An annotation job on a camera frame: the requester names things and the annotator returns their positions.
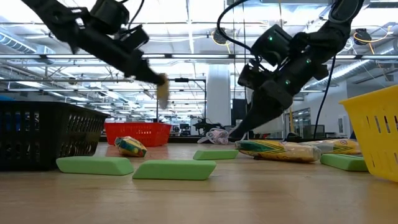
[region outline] white pillar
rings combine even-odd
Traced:
[[[228,65],[210,65],[206,85],[206,117],[213,123],[231,125],[231,82]]]

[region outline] yellow plastic basket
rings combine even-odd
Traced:
[[[370,173],[398,182],[398,85],[340,103],[349,115]]]

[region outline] black plastic basket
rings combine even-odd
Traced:
[[[95,153],[108,115],[57,102],[0,101],[0,170],[55,168]]]

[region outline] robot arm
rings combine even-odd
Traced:
[[[323,63],[344,48],[350,37],[351,22],[361,10],[363,1],[335,1],[329,20],[317,32],[300,32],[291,37],[274,25],[256,40],[252,53],[278,67],[273,72],[261,70],[259,62],[252,60],[251,65],[243,68],[238,83],[254,90],[252,108],[231,137],[241,136],[277,118],[291,106],[293,96],[312,77],[320,80],[328,76]]]
[[[51,30],[54,36],[69,44],[72,53],[83,49],[136,80],[161,86],[165,80],[148,66],[138,48],[149,37],[137,26],[121,30],[127,24],[129,11],[115,0],[97,0],[89,12],[85,7],[69,8],[57,0],[22,0]]]

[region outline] table surface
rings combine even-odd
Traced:
[[[191,159],[209,144],[150,148],[145,159]],[[118,156],[101,143],[95,156]],[[218,161],[206,181],[0,172],[0,223],[397,223],[398,184],[319,163]]]

